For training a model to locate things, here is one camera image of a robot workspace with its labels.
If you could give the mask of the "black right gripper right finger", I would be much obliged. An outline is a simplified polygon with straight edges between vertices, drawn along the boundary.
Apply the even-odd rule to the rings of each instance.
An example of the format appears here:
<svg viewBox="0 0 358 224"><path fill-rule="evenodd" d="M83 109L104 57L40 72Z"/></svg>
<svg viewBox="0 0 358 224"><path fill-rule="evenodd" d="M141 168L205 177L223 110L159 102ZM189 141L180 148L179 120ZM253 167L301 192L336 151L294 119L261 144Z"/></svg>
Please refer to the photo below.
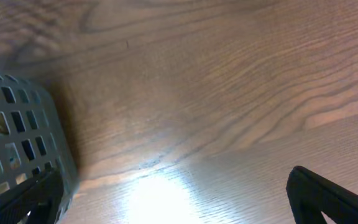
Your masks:
<svg viewBox="0 0 358 224"><path fill-rule="evenodd" d="M286 191L296 223L358 223L358 195L302 166L295 166Z"/></svg>

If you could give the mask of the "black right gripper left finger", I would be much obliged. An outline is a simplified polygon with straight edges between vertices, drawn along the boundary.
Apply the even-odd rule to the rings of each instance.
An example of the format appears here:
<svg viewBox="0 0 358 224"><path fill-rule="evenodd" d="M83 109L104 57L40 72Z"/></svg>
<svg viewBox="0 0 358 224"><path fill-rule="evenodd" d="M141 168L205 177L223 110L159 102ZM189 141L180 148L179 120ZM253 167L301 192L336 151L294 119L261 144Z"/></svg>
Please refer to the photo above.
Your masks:
<svg viewBox="0 0 358 224"><path fill-rule="evenodd" d="M59 215L64 187L60 172L44 170L0 195L0 224L54 224Z"/></svg>

